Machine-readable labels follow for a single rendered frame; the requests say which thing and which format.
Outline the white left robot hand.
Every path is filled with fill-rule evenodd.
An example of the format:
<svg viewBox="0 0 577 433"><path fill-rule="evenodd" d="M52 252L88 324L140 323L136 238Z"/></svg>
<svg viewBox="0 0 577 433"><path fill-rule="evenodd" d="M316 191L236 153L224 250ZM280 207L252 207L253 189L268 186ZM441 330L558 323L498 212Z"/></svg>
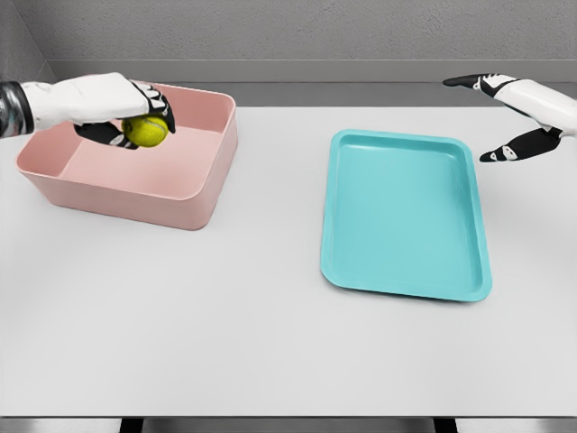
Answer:
<svg viewBox="0 0 577 433"><path fill-rule="evenodd" d="M113 72L63 80L55 85L64 109L64 119L77 135L95 143L135 150L139 147L112 121L146 115L165 119L170 133L176 132L168 99L154 86Z"/></svg>

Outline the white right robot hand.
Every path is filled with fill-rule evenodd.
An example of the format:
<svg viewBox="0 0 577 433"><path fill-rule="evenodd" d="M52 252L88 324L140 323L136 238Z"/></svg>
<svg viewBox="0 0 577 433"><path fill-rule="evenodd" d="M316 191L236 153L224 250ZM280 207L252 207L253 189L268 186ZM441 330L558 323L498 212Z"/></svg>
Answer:
<svg viewBox="0 0 577 433"><path fill-rule="evenodd" d="M485 152L481 162L523 161L555 150L564 137L577 138L577 99L532 79L471 74L447 78L442 84L479 91L538 124L536 129Z"/></svg>

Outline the yellow-green tennis ball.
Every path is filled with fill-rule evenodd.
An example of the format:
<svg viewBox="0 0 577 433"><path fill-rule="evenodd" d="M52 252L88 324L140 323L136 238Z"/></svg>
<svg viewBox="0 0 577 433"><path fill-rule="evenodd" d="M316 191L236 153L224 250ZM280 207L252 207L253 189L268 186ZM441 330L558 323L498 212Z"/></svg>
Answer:
<svg viewBox="0 0 577 433"><path fill-rule="evenodd" d="M140 115L124 119L121 128L126 138L138 147L151 148L161 144L169 133L162 115Z"/></svg>

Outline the pink rectangular basket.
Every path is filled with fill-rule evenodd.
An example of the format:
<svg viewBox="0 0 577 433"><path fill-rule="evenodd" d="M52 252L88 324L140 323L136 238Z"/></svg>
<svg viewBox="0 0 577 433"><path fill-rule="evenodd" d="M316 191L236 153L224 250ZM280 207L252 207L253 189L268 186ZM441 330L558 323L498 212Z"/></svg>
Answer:
<svg viewBox="0 0 577 433"><path fill-rule="evenodd" d="M197 230L215 209L238 144L236 103L226 94L158 85L176 132L150 149L89 141L63 123L32 136L15 159L52 204Z"/></svg>

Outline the blue rectangular tray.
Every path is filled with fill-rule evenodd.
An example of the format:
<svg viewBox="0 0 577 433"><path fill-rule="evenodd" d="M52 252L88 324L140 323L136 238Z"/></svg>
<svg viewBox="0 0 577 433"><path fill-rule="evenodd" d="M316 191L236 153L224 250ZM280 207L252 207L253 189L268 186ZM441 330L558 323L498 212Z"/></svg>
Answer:
<svg viewBox="0 0 577 433"><path fill-rule="evenodd" d="M492 276L470 148L454 138L337 133L328 157L320 269L350 290L486 299Z"/></svg>

